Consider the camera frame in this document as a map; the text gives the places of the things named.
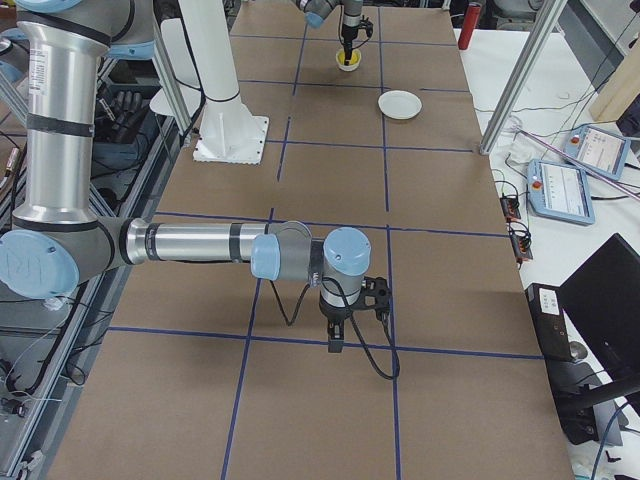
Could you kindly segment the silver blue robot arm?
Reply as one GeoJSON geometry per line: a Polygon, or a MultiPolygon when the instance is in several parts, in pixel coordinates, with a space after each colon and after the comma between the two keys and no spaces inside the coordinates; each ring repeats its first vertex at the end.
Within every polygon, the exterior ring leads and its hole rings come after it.
{"type": "Polygon", "coordinates": [[[146,261],[247,263],[253,276],[320,290],[328,349],[364,307],[371,246],[358,229],[316,239],[298,222],[167,224],[100,217],[89,207],[98,62],[150,59],[156,21],[149,1],[21,1],[30,44],[26,197],[1,238],[1,279],[47,299],[111,269],[146,261]]]}
{"type": "Polygon", "coordinates": [[[341,8],[339,39],[344,52],[344,64],[350,65],[353,57],[353,42],[361,29],[363,2],[357,0],[295,0],[293,4],[304,14],[306,23],[319,28],[329,15],[341,8]]]}

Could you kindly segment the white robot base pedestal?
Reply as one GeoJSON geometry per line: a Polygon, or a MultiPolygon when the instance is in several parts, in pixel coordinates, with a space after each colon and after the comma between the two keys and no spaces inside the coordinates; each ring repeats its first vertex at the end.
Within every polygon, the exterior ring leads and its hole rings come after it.
{"type": "Polygon", "coordinates": [[[257,165],[269,119],[243,103],[221,1],[179,3],[206,103],[193,157],[199,162],[257,165]]]}

